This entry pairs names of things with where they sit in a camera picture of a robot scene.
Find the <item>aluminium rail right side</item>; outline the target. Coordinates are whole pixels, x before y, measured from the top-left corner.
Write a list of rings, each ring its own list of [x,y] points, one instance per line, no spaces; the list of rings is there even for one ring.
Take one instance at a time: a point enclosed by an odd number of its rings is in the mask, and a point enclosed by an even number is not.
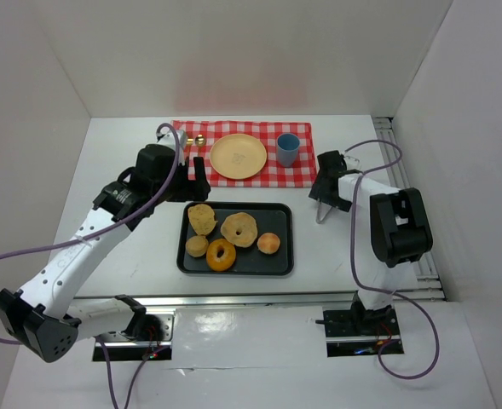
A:
[[[380,141],[387,141],[397,147],[401,147],[401,144],[395,138],[392,118],[373,117],[372,123],[376,136]],[[394,164],[387,169],[389,181],[392,185],[399,188],[408,188],[412,186],[408,177],[406,166],[403,162],[405,157],[406,154],[403,154],[403,158],[397,164]],[[420,296],[416,296],[417,299],[428,300],[431,302],[446,300],[441,279],[438,275],[434,259],[430,252],[426,253],[418,261],[418,265],[415,268],[415,274],[417,276],[418,289],[413,290],[413,292],[420,293]]]

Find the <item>aluminium rail front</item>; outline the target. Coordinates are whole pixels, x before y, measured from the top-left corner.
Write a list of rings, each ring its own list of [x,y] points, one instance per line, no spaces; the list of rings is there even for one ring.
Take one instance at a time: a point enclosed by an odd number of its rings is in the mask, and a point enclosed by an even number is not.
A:
[[[173,297],[138,297],[133,298],[146,307],[227,307],[258,305],[296,305],[326,304],[351,302],[352,291],[279,293],[279,294],[222,294],[213,296],[173,296]]]

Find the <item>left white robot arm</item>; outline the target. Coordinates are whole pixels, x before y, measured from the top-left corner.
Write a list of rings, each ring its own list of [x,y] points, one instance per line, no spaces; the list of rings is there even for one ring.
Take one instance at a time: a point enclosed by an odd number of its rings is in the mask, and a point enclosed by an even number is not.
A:
[[[107,255],[156,206],[204,201],[210,190],[202,158],[188,160],[176,147],[145,146],[136,164],[94,199],[73,237],[74,245],[59,251],[19,290],[0,291],[0,319],[7,333],[48,363],[82,339],[109,332],[138,338],[147,325],[147,312],[134,298],[117,295],[84,308],[73,300]]]

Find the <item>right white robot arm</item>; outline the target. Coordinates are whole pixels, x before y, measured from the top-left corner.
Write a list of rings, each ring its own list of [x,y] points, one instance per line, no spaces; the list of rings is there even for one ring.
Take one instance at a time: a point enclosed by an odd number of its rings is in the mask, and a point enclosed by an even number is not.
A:
[[[357,184],[358,170],[348,167],[338,151],[318,156],[319,171],[309,197],[329,210],[340,210],[364,228],[376,257],[374,269],[358,274],[361,285],[348,316],[325,318],[328,331],[352,331],[372,335],[388,321],[394,293],[423,254],[433,245],[430,224],[421,193],[416,188],[399,189],[365,176]]]

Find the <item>black baking tray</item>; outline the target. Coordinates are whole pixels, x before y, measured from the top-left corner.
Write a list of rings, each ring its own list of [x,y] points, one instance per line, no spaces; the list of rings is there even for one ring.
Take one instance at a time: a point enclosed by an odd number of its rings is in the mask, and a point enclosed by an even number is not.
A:
[[[281,203],[188,204],[176,264],[185,274],[286,276],[294,267],[291,210]]]

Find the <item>red checkered cloth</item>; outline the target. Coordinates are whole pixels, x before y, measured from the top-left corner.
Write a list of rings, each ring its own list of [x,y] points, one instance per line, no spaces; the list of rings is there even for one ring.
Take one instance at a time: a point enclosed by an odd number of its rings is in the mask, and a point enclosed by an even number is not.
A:
[[[175,120],[177,130],[183,130],[190,139],[202,135],[203,147],[187,147],[189,158],[200,156],[205,161],[205,173],[213,187],[310,187],[317,174],[314,143],[310,123],[303,122],[252,122],[241,120],[195,121]],[[284,133],[296,135],[300,141],[297,158],[289,167],[277,160],[277,139]],[[244,180],[235,180],[221,175],[211,162],[213,145],[227,135],[245,134],[257,138],[268,153],[263,168]]]

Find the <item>blue cup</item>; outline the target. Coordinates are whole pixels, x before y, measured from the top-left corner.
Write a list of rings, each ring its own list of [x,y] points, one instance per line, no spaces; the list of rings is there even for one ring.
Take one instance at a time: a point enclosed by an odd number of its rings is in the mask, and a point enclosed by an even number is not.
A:
[[[277,137],[276,158],[282,167],[291,167],[297,160],[300,140],[297,135],[283,133]]]

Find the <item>small round bun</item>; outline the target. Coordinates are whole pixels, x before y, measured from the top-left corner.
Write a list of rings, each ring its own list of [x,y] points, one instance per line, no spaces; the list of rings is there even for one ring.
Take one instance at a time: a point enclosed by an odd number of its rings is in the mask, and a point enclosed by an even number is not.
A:
[[[264,233],[257,240],[257,248],[266,255],[272,255],[280,248],[280,238],[274,233]]]

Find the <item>speckled oval bread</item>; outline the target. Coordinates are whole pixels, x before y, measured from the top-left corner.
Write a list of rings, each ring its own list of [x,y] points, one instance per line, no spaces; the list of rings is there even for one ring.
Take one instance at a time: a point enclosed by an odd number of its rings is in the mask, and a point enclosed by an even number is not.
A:
[[[188,220],[197,235],[207,236],[216,227],[215,211],[207,204],[196,204],[188,208]]]

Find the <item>large pale bagel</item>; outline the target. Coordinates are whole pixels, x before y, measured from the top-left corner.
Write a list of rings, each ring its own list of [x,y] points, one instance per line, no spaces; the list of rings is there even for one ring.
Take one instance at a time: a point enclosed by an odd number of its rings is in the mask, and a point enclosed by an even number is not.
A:
[[[221,234],[234,246],[248,248],[257,239],[256,219],[245,212],[232,214],[222,223]]]

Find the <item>small round muffin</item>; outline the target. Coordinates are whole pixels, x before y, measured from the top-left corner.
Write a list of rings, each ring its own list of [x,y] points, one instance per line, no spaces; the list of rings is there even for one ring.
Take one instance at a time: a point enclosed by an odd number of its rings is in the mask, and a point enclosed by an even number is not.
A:
[[[186,252],[194,258],[202,257],[209,247],[208,239],[203,235],[196,235],[189,238],[185,244]]]

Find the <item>aluminium rail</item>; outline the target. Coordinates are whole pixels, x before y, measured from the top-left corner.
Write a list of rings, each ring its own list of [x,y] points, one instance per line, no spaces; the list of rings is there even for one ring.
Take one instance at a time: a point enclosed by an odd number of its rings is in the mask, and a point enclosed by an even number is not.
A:
[[[173,297],[138,297],[133,298],[146,307],[227,307],[258,305],[296,305],[326,304],[351,302],[352,291],[279,293],[279,294],[222,294],[213,296],[173,296]]]
[[[401,147],[401,144],[395,138],[392,118],[373,117],[372,123],[376,136],[380,141],[387,141],[397,147]],[[403,162],[405,157],[406,154],[403,154],[403,158],[397,164],[394,164],[387,169],[389,181],[392,185],[399,188],[408,188],[412,186],[408,177],[406,166]],[[417,299],[428,300],[431,302],[446,300],[441,279],[438,275],[434,259],[430,252],[426,253],[418,261],[418,265],[415,268],[415,274],[417,276],[418,289],[413,290],[413,292],[420,293],[420,296],[416,296]]]

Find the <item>orange glazed donut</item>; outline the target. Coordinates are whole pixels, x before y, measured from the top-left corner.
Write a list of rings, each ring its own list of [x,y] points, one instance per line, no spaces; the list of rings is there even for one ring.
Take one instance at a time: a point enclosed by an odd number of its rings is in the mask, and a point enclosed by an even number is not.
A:
[[[236,260],[237,252],[232,243],[226,239],[212,241],[206,252],[206,262],[214,272],[223,272],[232,267]]]

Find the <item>metal tongs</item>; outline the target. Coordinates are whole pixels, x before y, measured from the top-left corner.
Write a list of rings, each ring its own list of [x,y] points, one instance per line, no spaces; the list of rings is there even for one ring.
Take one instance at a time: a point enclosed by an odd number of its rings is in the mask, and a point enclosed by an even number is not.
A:
[[[333,208],[329,204],[318,201],[315,215],[315,222],[317,224],[322,224],[326,220],[326,218],[331,214],[332,210]]]

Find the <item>beige plate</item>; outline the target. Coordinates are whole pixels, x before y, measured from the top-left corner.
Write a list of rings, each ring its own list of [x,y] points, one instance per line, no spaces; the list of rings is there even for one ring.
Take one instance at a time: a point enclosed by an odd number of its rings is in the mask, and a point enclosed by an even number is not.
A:
[[[219,175],[244,180],[259,173],[268,160],[265,146],[247,134],[225,135],[210,150],[210,162]]]

